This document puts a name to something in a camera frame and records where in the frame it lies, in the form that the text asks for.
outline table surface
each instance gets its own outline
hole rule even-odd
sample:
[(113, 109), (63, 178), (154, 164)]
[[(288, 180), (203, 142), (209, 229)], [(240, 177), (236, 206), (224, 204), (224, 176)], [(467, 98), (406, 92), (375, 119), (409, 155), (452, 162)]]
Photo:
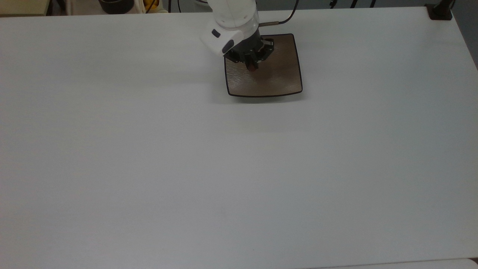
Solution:
[[(262, 21), (287, 11), (260, 12)], [(2, 268), (478, 257), (478, 72), (425, 8), (297, 11), (301, 94), (227, 94), (210, 14), (0, 19)]]
[(45, 16), (50, 0), (0, 0), (0, 17)]
[(434, 260), (420, 262), (388, 263), (375, 265), (359, 265), (339, 267), (339, 269), (478, 269), (478, 265), (470, 259)]

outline black mount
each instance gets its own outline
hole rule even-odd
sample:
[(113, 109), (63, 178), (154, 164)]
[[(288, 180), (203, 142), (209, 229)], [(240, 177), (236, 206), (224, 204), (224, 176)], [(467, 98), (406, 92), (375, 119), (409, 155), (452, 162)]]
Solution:
[(274, 51), (274, 40), (263, 39), (259, 30), (229, 50), (224, 57), (235, 63), (246, 64), (249, 71), (259, 68), (259, 62), (267, 59)]
[(453, 18), (450, 4), (453, 0), (441, 0), (439, 4), (426, 4), (428, 16), (434, 21), (450, 21)]

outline black bowl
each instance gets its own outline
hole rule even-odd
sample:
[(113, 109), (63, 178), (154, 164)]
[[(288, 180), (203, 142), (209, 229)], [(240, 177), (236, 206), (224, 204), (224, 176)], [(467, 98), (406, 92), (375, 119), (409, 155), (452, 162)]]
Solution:
[(125, 14), (134, 6), (134, 0), (98, 0), (108, 14)]

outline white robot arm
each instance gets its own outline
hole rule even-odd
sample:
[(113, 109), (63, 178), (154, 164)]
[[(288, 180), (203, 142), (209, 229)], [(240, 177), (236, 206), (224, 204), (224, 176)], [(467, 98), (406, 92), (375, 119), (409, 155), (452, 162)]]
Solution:
[(233, 62), (243, 62), (250, 71), (259, 68), (274, 49), (272, 39), (259, 33), (255, 0), (209, 0), (213, 19), (201, 41), (215, 54)]

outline cable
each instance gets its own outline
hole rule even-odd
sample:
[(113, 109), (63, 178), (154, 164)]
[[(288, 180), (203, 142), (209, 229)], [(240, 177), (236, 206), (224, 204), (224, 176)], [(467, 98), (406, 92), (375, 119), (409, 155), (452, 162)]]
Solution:
[(337, 5), (337, 0), (330, 1), (330, 3), (329, 3), (330, 9), (334, 8), (335, 5)]
[(152, 1), (151, 1), (151, 5), (150, 5), (150, 7), (148, 7), (148, 10), (146, 11), (145, 14), (148, 14), (148, 12), (149, 12), (149, 10), (151, 9), (151, 7), (153, 6), (154, 2), (155, 2), (155, 0), (152, 0)]
[(295, 1), (295, 6), (294, 6), (294, 9), (292, 10), (292, 13), (289, 15), (289, 18), (285, 19), (284, 21), (282, 21), (282, 22), (262, 22), (262, 23), (259, 23), (259, 27), (279, 25), (279, 24), (284, 24), (284, 23), (288, 22), (292, 18), (292, 16), (294, 15), (295, 10), (297, 9), (297, 5), (299, 5), (299, 0)]
[(297, 6), (298, 6), (298, 5), (299, 5), (299, 0), (295, 0), (295, 6), (294, 6), (294, 9), (292, 10), (291, 15), (289, 15), (289, 18), (283, 20), (282, 22), (279, 22), (279, 24), (284, 24), (284, 23), (290, 21), (290, 19), (292, 18), (292, 16), (294, 16), (295, 10), (297, 9)]

